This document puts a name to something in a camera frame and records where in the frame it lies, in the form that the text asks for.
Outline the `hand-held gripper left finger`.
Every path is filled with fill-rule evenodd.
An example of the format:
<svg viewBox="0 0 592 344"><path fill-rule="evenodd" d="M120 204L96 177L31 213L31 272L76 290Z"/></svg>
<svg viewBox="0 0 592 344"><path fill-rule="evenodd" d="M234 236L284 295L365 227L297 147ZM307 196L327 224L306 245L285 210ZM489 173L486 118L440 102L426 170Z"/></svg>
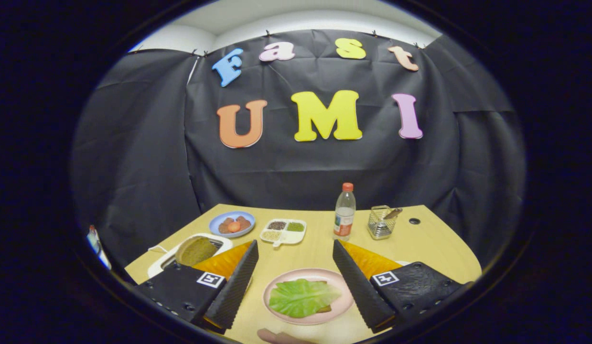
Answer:
<svg viewBox="0 0 592 344"><path fill-rule="evenodd" d="M168 314L225 333L232 328L258 262L250 240L196 264L173 263L135 290Z"/></svg>

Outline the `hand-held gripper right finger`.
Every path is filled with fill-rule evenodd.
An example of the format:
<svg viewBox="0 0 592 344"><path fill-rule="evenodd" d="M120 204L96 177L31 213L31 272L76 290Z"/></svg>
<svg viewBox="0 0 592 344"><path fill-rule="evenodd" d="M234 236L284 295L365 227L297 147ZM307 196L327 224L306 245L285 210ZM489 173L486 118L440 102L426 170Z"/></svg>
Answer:
<svg viewBox="0 0 592 344"><path fill-rule="evenodd" d="M364 322L378 333L405 327L453 301L468 288L422 262L401 267L372 262L376 253L334 240L333 259Z"/></svg>

